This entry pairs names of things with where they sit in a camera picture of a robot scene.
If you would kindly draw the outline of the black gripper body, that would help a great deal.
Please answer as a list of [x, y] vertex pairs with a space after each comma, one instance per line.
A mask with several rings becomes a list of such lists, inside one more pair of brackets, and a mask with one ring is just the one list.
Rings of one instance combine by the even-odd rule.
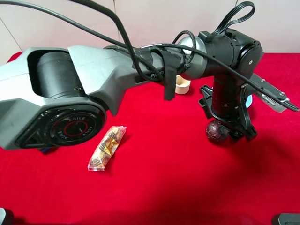
[[208, 119], [223, 124], [234, 140], [245, 137], [247, 141], [257, 136], [246, 108], [247, 84], [239, 78], [214, 77], [213, 87], [200, 88], [203, 98], [199, 105]]

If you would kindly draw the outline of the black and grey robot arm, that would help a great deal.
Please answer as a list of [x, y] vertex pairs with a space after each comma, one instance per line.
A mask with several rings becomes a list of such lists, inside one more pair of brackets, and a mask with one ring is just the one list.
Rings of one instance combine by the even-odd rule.
[[146, 84], [158, 71], [165, 98], [175, 94], [176, 77], [194, 80], [213, 76], [203, 86], [200, 104], [235, 137], [252, 139], [254, 126], [245, 106], [253, 77], [263, 55], [260, 43], [229, 29], [195, 41], [180, 42], [207, 54], [177, 47], [149, 46], [137, 50], [145, 60], [141, 77], [123, 50], [83, 45], [68, 49], [31, 48], [0, 68], [0, 145], [6, 150], [72, 146], [93, 138], [118, 112], [126, 90]]

